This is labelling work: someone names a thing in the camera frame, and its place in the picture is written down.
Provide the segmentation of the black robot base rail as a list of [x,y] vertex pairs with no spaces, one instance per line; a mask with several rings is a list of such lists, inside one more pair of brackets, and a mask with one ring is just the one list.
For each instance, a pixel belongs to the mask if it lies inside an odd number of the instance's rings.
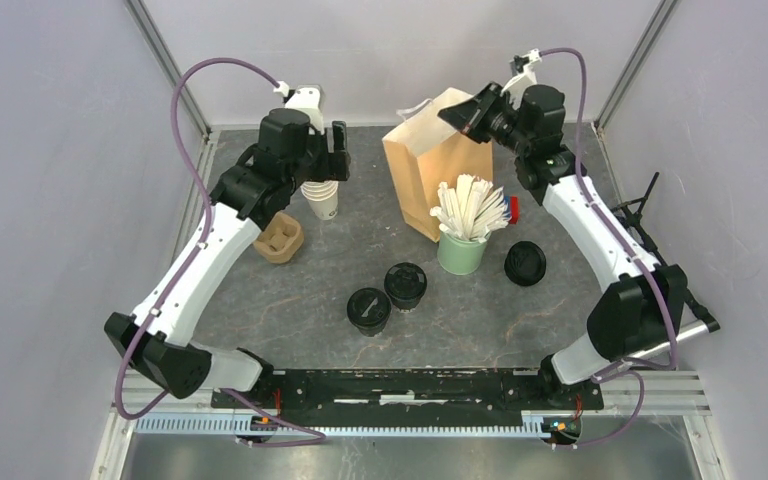
[[604,406],[599,386],[554,386],[533,369],[285,369],[246,398],[305,427],[514,427]]

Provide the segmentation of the black plastic cup lid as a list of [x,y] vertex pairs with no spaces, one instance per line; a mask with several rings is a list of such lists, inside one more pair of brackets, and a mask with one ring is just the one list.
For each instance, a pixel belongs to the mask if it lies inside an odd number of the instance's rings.
[[389,312],[391,315],[391,310],[389,297],[382,290],[373,287],[355,291],[346,306],[348,319],[350,316],[366,317],[377,312]]
[[384,288],[411,288],[418,287],[420,284],[428,285],[426,274],[421,267],[410,262],[393,265],[384,279]]

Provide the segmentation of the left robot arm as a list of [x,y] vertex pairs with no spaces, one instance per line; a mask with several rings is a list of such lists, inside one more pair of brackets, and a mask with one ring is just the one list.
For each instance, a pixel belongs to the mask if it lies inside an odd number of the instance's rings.
[[104,332],[125,365],[184,399],[201,388],[233,388],[250,407],[266,405],[274,381],[245,350],[198,346],[193,334],[231,266],[308,182],[346,181],[347,127],[317,127],[309,114],[277,108],[257,141],[223,172],[208,213],[159,284],[130,313],[112,313]]

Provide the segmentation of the brown paper takeout bag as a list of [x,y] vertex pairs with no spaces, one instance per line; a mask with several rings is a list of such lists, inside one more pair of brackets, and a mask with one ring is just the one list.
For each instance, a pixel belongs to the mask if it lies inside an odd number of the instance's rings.
[[493,179],[491,144],[470,140],[438,117],[440,110],[471,98],[450,87],[399,109],[401,122],[382,138],[404,221],[433,242],[440,239],[439,221],[430,215],[439,204],[439,184],[453,186],[461,174]]

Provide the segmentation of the stack of white paper cups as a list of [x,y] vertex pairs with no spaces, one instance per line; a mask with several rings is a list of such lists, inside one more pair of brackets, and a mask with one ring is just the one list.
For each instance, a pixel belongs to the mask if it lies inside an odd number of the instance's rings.
[[338,188],[339,182],[334,180],[308,181],[301,185],[301,192],[317,218],[331,220],[338,213]]

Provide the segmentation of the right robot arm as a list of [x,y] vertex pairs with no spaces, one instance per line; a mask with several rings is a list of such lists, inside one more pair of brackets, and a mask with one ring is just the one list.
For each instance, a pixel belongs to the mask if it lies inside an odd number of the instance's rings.
[[606,379],[632,365],[655,369],[657,363],[634,354],[661,343],[668,346],[666,368],[675,368],[686,274],[636,244],[599,198],[584,167],[563,143],[564,94],[548,85],[531,85],[514,106],[509,92],[491,82],[438,116],[476,143],[494,141],[514,153],[519,182],[564,227],[602,290],[585,334],[541,364],[540,400],[562,408],[585,380]]

